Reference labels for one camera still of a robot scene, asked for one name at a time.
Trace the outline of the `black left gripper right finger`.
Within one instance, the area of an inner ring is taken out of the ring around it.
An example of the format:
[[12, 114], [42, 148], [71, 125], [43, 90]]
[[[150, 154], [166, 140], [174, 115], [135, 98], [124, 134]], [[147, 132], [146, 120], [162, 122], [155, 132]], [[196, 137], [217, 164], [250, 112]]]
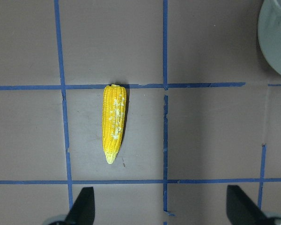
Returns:
[[227, 186], [226, 214], [232, 225], [261, 225], [267, 220], [267, 216], [238, 185]]

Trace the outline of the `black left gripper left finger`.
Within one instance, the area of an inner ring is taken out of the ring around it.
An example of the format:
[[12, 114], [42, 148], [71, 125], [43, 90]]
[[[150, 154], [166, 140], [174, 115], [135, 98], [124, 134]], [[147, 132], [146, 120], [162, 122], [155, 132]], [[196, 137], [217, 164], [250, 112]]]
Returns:
[[65, 218], [67, 225], [92, 225], [95, 220], [93, 187], [83, 187]]

